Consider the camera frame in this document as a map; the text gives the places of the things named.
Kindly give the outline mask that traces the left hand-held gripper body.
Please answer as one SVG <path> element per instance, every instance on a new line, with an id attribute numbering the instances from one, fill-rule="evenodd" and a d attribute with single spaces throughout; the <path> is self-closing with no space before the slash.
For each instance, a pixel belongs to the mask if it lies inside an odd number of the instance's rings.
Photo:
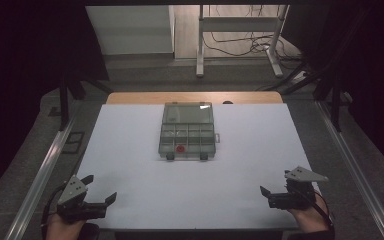
<path id="1" fill-rule="evenodd" d="M 57 201 L 57 214 L 68 223 L 106 216 L 108 205 L 105 202 L 87 203 L 85 201 L 88 188 L 81 180 L 73 175 Z"/>

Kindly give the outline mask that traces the white power strip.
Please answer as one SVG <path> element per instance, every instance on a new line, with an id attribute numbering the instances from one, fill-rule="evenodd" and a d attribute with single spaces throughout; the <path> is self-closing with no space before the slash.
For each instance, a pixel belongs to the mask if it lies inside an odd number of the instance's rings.
<path id="1" fill-rule="evenodd" d="M 296 83 L 304 80 L 307 76 L 308 76 L 308 73 L 306 71 L 301 71 L 291 80 L 291 82 L 293 84 L 296 84 Z"/>

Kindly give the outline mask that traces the white cabinet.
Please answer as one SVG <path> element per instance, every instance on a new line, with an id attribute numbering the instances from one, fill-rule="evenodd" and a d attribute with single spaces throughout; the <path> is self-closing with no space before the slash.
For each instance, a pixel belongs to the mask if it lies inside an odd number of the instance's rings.
<path id="1" fill-rule="evenodd" d="M 104 55 L 174 52 L 172 5 L 87 6 Z"/>

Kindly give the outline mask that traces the wooden table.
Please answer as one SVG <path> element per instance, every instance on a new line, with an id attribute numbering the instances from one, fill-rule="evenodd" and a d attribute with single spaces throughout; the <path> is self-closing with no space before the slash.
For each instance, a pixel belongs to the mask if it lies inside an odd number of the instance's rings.
<path id="1" fill-rule="evenodd" d="M 230 101 L 237 104 L 282 103 L 278 92 L 114 92 L 107 104 L 164 104 L 167 102 L 211 102 L 222 104 Z"/>

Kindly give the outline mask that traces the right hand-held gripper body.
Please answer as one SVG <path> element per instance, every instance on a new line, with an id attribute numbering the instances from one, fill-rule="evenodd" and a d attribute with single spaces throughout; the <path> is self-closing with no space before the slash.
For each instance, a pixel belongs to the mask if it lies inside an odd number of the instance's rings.
<path id="1" fill-rule="evenodd" d="M 270 208 L 281 210 L 306 210 L 316 203 L 313 182 L 327 182 L 328 178 L 304 167 L 290 170 L 286 179 L 286 193 L 271 193 L 268 197 Z"/>

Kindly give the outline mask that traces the person's right hand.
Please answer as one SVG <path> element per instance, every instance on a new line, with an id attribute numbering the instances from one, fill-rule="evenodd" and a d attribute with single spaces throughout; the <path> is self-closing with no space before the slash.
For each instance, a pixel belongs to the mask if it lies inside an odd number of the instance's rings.
<path id="1" fill-rule="evenodd" d="M 288 212 L 294 217 L 303 233 L 309 234 L 329 230 L 329 224 L 314 207 L 306 210 L 289 209 Z"/>

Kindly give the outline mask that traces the person's left hand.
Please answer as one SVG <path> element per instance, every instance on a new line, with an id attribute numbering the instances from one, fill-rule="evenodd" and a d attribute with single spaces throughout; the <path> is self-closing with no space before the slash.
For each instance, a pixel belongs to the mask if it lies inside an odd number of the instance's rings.
<path id="1" fill-rule="evenodd" d="M 48 218 L 46 240 L 77 240 L 85 221 L 67 223 L 58 214 Z"/>

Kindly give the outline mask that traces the black metal stand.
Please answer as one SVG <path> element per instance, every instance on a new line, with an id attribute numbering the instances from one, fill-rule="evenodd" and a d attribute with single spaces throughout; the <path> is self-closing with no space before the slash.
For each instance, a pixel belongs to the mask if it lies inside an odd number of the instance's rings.
<path id="1" fill-rule="evenodd" d="M 340 108 L 339 73 L 340 71 L 338 70 L 337 63 L 333 63 L 333 62 L 328 63 L 320 70 L 310 73 L 298 83 L 295 83 L 292 86 L 289 86 L 284 90 L 281 90 L 280 93 L 282 95 L 288 95 L 320 79 L 320 83 L 317 85 L 316 89 L 313 92 L 313 98 L 316 101 L 322 101 L 328 96 L 329 93 L 332 93 L 331 104 L 330 104 L 331 106 L 330 121 L 334 126 L 335 130 L 340 132 L 341 129 L 339 125 L 339 108 Z"/>
<path id="2" fill-rule="evenodd" d="M 100 83 L 98 80 L 92 79 L 91 77 L 80 73 L 74 72 L 68 75 L 64 75 L 60 81 L 59 91 L 60 91 L 60 109 L 61 109 L 61 123 L 60 131 L 63 131 L 69 123 L 69 106 L 68 106 L 68 93 L 71 93 L 72 97 L 75 100 L 83 100 L 86 97 L 86 91 L 81 84 L 82 81 L 85 81 L 95 88 L 103 91 L 106 94 L 111 94 L 113 90 L 103 83 Z"/>

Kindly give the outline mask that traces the aluminium rail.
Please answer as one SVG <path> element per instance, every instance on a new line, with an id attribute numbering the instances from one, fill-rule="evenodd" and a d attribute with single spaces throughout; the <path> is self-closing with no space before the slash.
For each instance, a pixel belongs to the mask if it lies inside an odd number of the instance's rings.
<path id="1" fill-rule="evenodd" d="M 22 240 L 73 124 L 71 119 L 57 132 L 4 240 Z"/>
<path id="2" fill-rule="evenodd" d="M 340 155 L 350 172 L 350 175 L 352 176 L 370 214 L 372 215 L 373 220 L 375 221 L 375 224 L 384 239 L 384 207 L 381 201 L 371 188 L 366 176 L 357 162 L 356 157 L 344 139 L 343 134 L 338 131 L 331 122 L 331 115 L 328 107 L 320 101 L 316 101 L 315 105 L 320 112 L 321 117 L 332 136 L 333 142 L 337 146 Z"/>

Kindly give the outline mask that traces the white table cover board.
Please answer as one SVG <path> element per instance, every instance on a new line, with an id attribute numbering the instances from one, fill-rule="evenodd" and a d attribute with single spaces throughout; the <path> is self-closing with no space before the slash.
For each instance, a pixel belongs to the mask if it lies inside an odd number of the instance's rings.
<path id="1" fill-rule="evenodd" d="M 284 191 L 285 171 L 309 165 L 287 105 L 225 104 L 213 112 L 220 136 L 214 158 L 169 162 L 158 154 L 162 106 L 101 108 L 78 175 L 94 177 L 87 201 L 117 196 L 98 222 L 102 228 L 295 227 L 260 192 Z"/>

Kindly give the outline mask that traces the white metal desk frame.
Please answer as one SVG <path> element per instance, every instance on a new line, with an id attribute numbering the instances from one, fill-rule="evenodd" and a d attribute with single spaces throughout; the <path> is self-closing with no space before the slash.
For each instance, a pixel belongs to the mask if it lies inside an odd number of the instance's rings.
<path id="1" fill-rule="evenodd" d="M 283 76 L 280 61 L 275 56 L 284 20 L 289 6 L 281 5 L 276 17 L 205 17 L 203 6 L 199 6 L 198 45 L 196 55 L 196 76 L 204 76 L 204 36 L 205 32 L 271 32 L 273 36 L 268 47 L 264 49 L 274 75 Z"/>

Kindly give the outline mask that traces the black floor socket plate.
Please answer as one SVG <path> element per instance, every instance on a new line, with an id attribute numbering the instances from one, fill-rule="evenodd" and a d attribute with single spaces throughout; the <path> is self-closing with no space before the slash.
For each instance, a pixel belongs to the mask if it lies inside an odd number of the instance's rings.
<path id="1" fill-rule="evenodd" d="M 71 132 L 63 146 L 63 154 L 78 154 L 84 139 L 85 133 L 83 131 Z"/>

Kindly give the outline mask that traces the clear plastic organizer box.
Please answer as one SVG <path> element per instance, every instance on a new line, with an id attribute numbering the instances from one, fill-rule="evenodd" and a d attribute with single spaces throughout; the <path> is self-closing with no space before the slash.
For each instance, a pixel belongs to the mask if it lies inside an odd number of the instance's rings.
<path id="1" fill-rule="evenodd" d="M 176 146 L 183 145 L 184 153 Z M 164 105 L 158 153 L 161 158 L 207 161 L 216 153 L 213 107 L 210 102 L 172 102 Z"/>

